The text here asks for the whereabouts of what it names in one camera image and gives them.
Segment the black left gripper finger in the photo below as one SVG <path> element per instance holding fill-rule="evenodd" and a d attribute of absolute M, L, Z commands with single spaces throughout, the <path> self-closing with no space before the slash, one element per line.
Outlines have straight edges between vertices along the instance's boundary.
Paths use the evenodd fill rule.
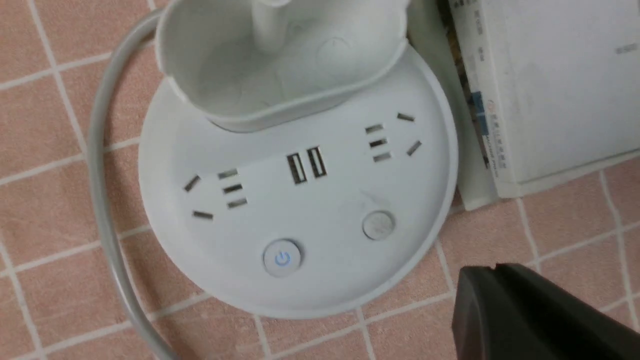
<path fill-rule="evenodd" d="M 459 360 L 637 360 L 639 334 L 517 263 L 459 271 Z"/>

